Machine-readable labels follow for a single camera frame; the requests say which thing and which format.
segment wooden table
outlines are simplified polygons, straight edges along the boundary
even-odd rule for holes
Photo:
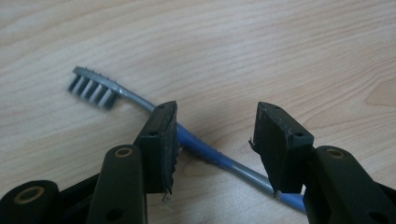
[[[146,122],[126,100],[106,112],[69,94],[76,65],[176,100],[192,133],[264,175],[256,106],[282,106],[396,189],[394,1],[3,1],[0,18],[0,196],[96,174]],[[174,178],[169,204],[148,196],[149,223],[307,223],[186,151]]]

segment blue and gray toothbrush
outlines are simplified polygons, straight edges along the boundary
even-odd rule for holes
[[[69,87],[69,91],[79,98],[88,101],[92,105],[97,105],[104,109],[111,109],[117,98],[124,97],[142,106],[148,112],[152,112],[155,105],[143,97],[128,91],[116,82],[103,77],[94,71],[83,67],[76,67],[73,71],[76,78]],[[221,154],[213,147],[208,146],[203,141],[195,137],[181,124],[177,124],[179,143],[194,155],[200,156],[209,163],[227,170],[241,179],[248,182],[258,190],[273,195],[274,191],[267,177],[250,170],[241,163]],[[301,212],[305,212],[303,196],[300,194],[277,194],[279,200]]]

